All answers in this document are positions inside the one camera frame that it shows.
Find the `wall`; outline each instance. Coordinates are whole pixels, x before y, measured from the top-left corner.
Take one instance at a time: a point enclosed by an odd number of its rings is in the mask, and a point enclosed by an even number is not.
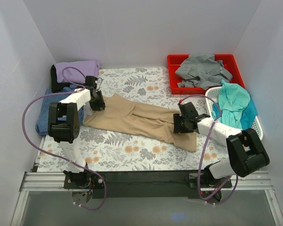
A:
[[[33,166],[36,150],[21,128],[24,108],[44,94],[55,63],[22,0],[0,0],[0,226],[10,224],[24,171]],[[31,108],[27,130],[34,130],[41,103]]]
[[[57,62],[166,65],[176,53],[233,53],[260,0],[24,0]]]
[[[262,0],[234,56],[263,126],[268,171],[283,214],[283,0]]]

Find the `gray cloth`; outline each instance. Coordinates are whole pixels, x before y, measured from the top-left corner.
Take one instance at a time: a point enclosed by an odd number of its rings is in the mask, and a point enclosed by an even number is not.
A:
[[[221,86],[221,81],[230,82],[232,74],[223,67],[222,60],[215,61],[214,54],[190,54],[175,72],[183,78],[178,87],[207,89]]]

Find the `folded purple cloth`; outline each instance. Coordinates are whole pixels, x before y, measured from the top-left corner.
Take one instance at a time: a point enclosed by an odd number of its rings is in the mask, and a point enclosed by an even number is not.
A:
[[[66,67],[75,67],[79,69],[85,76],[99,77],[100,63],[97,60],[87,60],[87,61],[76,61],[70,63],[57,63],[57,82],[68,82],[62,76],[62,70]],[[71,82],[76,82],[80,84],[85,83],[85,78],[74,69],[66,69],[64,71],[64,76]]]

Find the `beige cloth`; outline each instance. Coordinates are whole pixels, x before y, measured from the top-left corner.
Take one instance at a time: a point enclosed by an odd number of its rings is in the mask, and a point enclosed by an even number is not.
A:
[[[104,97],[104,111],[93,112],[83,122],[84,126],[110,130],[132,135],[143,135],[166,143],[174,144],[189,152],[196,151],[196,134],[174,134],[173,114],[159,106],[133,102],[118,94]]]

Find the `floral pattern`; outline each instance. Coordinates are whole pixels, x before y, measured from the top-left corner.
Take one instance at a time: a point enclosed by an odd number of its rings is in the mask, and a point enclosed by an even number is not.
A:
[[[132,101],[177,109],[177,103],[185,95],[172,95],[169,88],[167,68],[133,68],[100,70],[103,79],[100,89],[106,97],[118,93]],[[199,114],[207,113],[205,99],[190,98]],[[88,107],[84,115],[91,114]],[[132,170],[194,170],[198,168],[206,139],[197,135],[197,151],[190,153],[171,144],[143,136],[81,126],[77,138],[88,167],[95,171]],[[53,138],[46,136],[45,150],[63,155]],[[38,172],[61,172],[67,162],[46,154],[40,156]],[[210,140],[202,168],[213,162],[228,158],[226,147]]]

